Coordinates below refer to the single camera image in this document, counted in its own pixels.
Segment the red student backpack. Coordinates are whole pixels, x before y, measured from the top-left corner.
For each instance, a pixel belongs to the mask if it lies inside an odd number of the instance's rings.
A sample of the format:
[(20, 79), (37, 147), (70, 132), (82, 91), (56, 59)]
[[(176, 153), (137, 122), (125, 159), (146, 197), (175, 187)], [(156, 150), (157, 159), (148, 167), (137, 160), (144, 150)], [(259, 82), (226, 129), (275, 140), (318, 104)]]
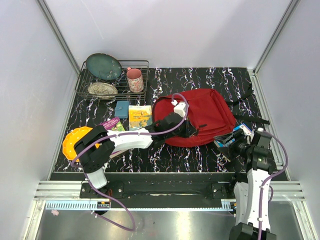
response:
[(236, 126), (236, 120), (269, 125), (268, 120), (233, 114), (231, 106), (238, 105), (253, 94), (252, 85), (236, 101), (225, 101), (215, 89), (194, 89), (181, 93), (187, 100), (187, 120), (198, 129), (198, 135), (192, 137), (169, 136), (165, 143), (182, 148), (202, 146), (214, 141), (214, 137), (229, 134)]

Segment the blue comic book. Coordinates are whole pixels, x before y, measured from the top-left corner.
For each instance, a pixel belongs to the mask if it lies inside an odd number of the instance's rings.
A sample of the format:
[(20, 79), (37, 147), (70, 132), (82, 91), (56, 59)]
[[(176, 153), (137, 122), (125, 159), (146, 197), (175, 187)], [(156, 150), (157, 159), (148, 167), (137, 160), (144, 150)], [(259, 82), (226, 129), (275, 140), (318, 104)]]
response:
[(231, 133), (214, 137), (213, 142), (218, 151), (230, 162), (246, 151), (253, 136), (251, 129), (242, 123)]

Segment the yellow paperback book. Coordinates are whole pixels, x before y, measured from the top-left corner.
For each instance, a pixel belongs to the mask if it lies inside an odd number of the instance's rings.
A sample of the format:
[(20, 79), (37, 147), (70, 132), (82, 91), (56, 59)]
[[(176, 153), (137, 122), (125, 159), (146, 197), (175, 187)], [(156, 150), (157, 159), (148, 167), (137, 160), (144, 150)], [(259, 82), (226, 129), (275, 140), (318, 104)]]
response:
[(129, 130), (135, 131), (153, 123), (151, 105), (130, 105), (128, 107)]

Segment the purple treehouse book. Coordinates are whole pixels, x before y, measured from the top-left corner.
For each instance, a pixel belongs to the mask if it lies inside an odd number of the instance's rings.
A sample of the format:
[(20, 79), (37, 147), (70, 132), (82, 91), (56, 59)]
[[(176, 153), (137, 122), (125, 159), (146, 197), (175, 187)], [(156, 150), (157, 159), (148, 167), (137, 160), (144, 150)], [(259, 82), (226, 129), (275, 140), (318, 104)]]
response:
[[(101, 125), (106, 129), (106, 130), (111, 130), (111, 131), (116, 131), (116, 132), (123, 132), (125, 131), (125, 128), (123, 127), (119, 117), (114, 117), (108, 121), (105, 121), (101, 123)], [(124, 153), (125, 150), (120, 150), (120, 151), (114, 151), (109, 157), (111, 159), (117, 157), (118, 155)]]

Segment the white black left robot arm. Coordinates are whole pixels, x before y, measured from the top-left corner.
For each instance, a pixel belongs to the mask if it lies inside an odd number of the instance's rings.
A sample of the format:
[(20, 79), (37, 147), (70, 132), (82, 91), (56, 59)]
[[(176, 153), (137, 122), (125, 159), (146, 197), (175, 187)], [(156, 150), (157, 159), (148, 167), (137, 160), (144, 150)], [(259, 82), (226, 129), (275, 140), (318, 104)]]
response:
[(162, 120), (138, 130), (112, 131), (98, 125), (77, 141), (73, 148), (91, 183), (90, 192), (97, 198), (103, 198), (108, 193), (103, 166), (111, 154), (129, 149), (147, 149), (178, 137), (185, 140), (197, 133), (198, 130), (188, 118), (172, 112)]

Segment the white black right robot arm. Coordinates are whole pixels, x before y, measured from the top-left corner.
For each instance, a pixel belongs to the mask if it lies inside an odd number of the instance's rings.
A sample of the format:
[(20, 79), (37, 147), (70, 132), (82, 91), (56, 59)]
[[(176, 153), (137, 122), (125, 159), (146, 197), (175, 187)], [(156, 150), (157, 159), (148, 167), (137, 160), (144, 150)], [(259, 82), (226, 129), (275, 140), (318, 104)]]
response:
[(236, 222), (231, 240), (275, 240), (269, 221), (269, 197), (273, 195), (270, 176), (273, 168), (268, 160), (271, 136), (257, 131), (247, 135), (241, 128), (214, 140), (219, 152), (229, 161), (242, 157), (245, 173), (237, 173), (227, 185), (228, 195), (236, 200)]

